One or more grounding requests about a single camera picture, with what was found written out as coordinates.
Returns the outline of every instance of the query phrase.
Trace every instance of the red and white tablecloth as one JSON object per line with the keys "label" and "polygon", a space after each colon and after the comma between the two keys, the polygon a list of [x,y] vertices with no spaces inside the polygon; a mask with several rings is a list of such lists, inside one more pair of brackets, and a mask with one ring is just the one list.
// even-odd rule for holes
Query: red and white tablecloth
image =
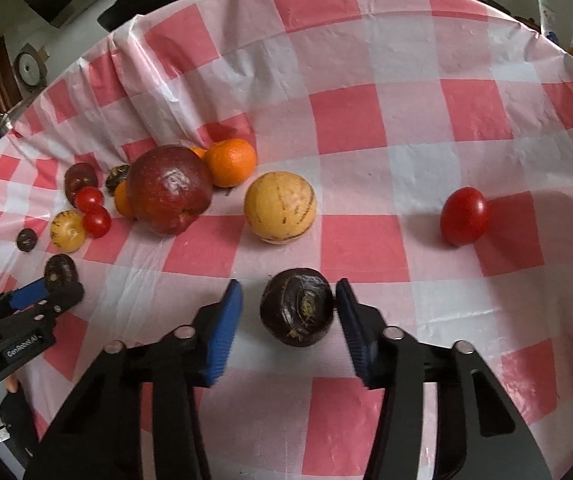
{"label": "red and white tablecloth", "polygon": [[[420,341],[471,341],[559,477],[573,462],[573,58],[474,0],[182,0],[138,16],[0,141],[0,291],[57,252],[47,227],[71,164],[106,174],[156,145],[231,136],[256,146],[255,175],[313,184],[314,227],[287,246],[255,238],[248,183],[176,238],[112,210],[109,234],[73,254],[84,302],[25,367],[41,430],[106,341],[154,342],[236,278],[228,370],[199,395],[215,478],[361,478],[381,393],[354,377],[339,323],[295,349],[258,316],[269,276],[306,266],[349,278]],[[492,199],[492,225],[455,250],[438,218],[462,186]],[[14,244],[24,226],[41,234],[29,254]],[[143,416],[148,445],[150,428]],[[430,455],[426,439],[421,478]]]}

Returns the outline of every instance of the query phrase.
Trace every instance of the oval red tomato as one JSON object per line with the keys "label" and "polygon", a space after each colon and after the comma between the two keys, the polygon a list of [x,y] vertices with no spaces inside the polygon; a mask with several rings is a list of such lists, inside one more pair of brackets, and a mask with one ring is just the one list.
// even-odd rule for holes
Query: oval red tomato
{"label": "oval red tomato", "polygon": [[102,206],[90,209],[82,219],[82,226],[87,235],[100,238],[111,229],[111,215]]}
{"label": "oval red tomato", "polygon": [[489,227],[489,203],[474,187],[453,193],[442,209],[440,229],[444,239],[455,246],[472,244]]}
{"label": "oval red tomato", "polygon": [[97,187],[86,186],[75,194],[75,206],[83,213],[104,205],[104,195]]}

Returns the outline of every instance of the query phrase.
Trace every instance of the round table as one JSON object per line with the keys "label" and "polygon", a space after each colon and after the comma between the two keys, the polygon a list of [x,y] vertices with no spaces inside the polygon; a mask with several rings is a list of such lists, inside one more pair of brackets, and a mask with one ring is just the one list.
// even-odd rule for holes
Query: round table
{"label": "round table", "polygon": [[[381,392],[354,376],[339,322],[297,349],[258,316],[270,276],[313,267],[348,278],[420,341],[473,343],[559,477],[573,462],[573,58],[474,0],[182,0],[138,16],[0,141],[0,291],[38,278],[57,253],[48,225],[68,208],[71,164],[105,176],[156,145],[229,137],[255,145],[255,176],[308,179],[314,226],[286,246],[254,237],[242,210],[252,179],[217,192],[175,238],[111,209],[109,234],[72,254],[83,303],[24,369],[40,431],[105,342],[154,342],[236,278],[245,310],[228,368],[198,393],[214,478],[361,478]],[[439,212],[462,186],[490,199],[492,223],[454,250]],[[28,254],[14,246],[24,226],[40,235]],[[435,428],[427,398],[421,478]]]}

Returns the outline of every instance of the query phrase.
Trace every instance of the small dark fruit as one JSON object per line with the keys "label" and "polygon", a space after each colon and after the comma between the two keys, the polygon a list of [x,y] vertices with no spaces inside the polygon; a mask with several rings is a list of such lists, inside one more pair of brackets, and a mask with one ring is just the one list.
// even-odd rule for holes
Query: small dark fruit
{"label": "small dark fruit", "polygon": [[131,167],[128,164],[122,164],[122,166],[111,168],[111,171],[108,172],[108,175],[106,175],[105,186],[109,195],[115,196],[116,188],[120,182],[126,180],[129,168]]}
{"label": "small dark fruit", "polygon": [[38,235],[33,231],[33,229],[27,227],[18,233],[15,243],[20,251],[28,253],[38,243]]}
{"label": "small dark fruit", "polygon": [[55,290],[67,283],[77,282],[78,271],[75,262],[68,254],[51,256],[44,266],[44,287]]}
{"label": "small dark fruit", "polygon": [[289,346],[311,346],[333,322],[333,293],[317,270],[288,269],[262,294],[260,318],[266,329]]}
{"label": "small dark fruit", "polygon": [[75,194],[83,187],[98,187],[95,168],[86,162],[73,164],[64,174],[64,193],[71,205],[75,206]]}

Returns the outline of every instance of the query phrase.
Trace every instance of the silver rivet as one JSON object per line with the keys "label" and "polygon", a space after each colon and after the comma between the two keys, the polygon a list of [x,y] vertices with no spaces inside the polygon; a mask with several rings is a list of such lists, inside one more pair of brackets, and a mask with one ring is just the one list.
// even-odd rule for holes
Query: silver rivet
{"label": "silver rivet", "polygon": [[455,349],[463,354],[472,354],[475,348],[468,341],[458,341],[455,343]]}
{"label": "silver rivet", "polygon": [[104,351],[107,354],[117,354],[118,352],[121,352],[122,349],[124,349],[124,343],[118,341],[117,339],[109,341],[104,345]]}
{"label": "silver rivet", "polygon": [[196,329],[191,325],[182,325],[173,330],[173,335],[178,339],[191,339],[196,334]]}
{"label": "silver rivet", "polygon": [[382,334],[384,334],[384,337],[387,339],[393,339],[394,341],[397,341],[404,337],[404,330],[396,326],[388,326],[383,330]]}

